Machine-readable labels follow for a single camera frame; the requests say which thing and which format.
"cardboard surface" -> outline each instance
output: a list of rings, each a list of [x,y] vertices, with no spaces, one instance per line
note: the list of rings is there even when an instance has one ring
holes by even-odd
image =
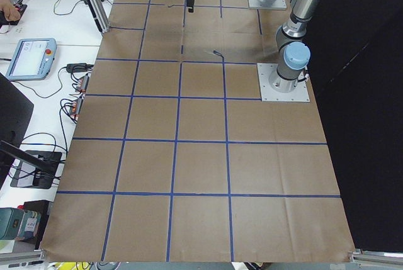
[[[310,85],[311,103],[260,101],[255,63],[277,61],[288,15],[115,0],[42,242],[49,261],[348,260]]]

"blue and white device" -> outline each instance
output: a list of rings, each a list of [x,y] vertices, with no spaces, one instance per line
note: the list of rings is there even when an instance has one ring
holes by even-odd
[[[6,77],[10,81],[42,80],[49,73],[57,49],[54,38],[21,39]]]

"blue circular cap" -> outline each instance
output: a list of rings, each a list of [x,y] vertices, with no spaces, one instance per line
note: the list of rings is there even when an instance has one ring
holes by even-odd
[[[284,61],[293,70],[302,70],[309,62],[309,47],[302,42],[293,42],[286,46]]]

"hand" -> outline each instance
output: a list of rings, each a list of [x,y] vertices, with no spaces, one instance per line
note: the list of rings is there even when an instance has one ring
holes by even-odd
[[[21,18],[20,12],[7,0],[0,0],[0,10],[4,12],[7,21],[16,21]]]

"white mounting plate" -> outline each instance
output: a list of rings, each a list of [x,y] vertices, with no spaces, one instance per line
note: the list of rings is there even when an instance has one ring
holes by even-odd
[[[262,101],[271,102],[310,102],[306,83],[299,82],[297,87],[290,93],[279,93],[274,90],[269,84],[269,76],[277,70],[278,64],[258,64],[258,76],[260,85],[260,95]],[[300,79],[304,78],[304,74],[301,72]]]
[[[261,3],[258,0],[248,0],[250,9],[269,9],[269,10],[286,10],[287,4],[285,0],[268,0],[267,3]]]

